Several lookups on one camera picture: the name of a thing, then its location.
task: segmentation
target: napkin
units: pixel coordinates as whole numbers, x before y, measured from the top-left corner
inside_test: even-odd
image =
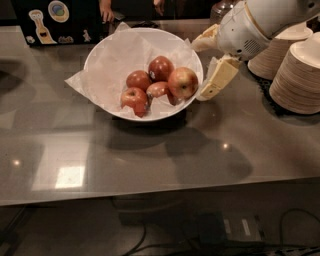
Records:
[[[65,82],[105,111],[125,119],[158,120],[178,113],[194,97],[176,106],[172,106],[166,96],[154,99],[150,111],[142,118],[135,116],[129,107],[121,108],[120,97],[127,88],[127,76],[135,70],[147,71],[149,63],[159,55],[170,59],[175,68],[191,68],[197,74],[199,83],[203,79],[201,62],[188,40],[183,42],[178,37],[173,39],[172,34],[158,29],[149,29],[147,33],[155,33],[157,38],[161,32],[162,40],[150,40],[150,36],[147,40],[144,32],[138,31],[124,22],[120,23],[114,34],[90,52],[84,69]]]

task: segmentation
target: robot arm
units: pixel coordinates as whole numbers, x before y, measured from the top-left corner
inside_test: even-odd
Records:
[[[235,76],[239,61],[254,58],[272,38],[286,28],[308,21],[320,13],[320,0],[245,0],[227,13],[220,25],[213,25],[192,42],[196,51],[216,48],[225,54],[213,74],[208,74],[200,92],[201,100],[219,93]],[[223,65],[231,63],[228,69]]]

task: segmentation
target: gray countertop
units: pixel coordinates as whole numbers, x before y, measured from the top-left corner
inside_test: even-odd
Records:
[[[207,21],[160,25],[193,39]],[[141,125],[64,82],[92,48],[0,28],[0,205],[320,176],[320,115],[276,116],[245,65],[214,99]]]

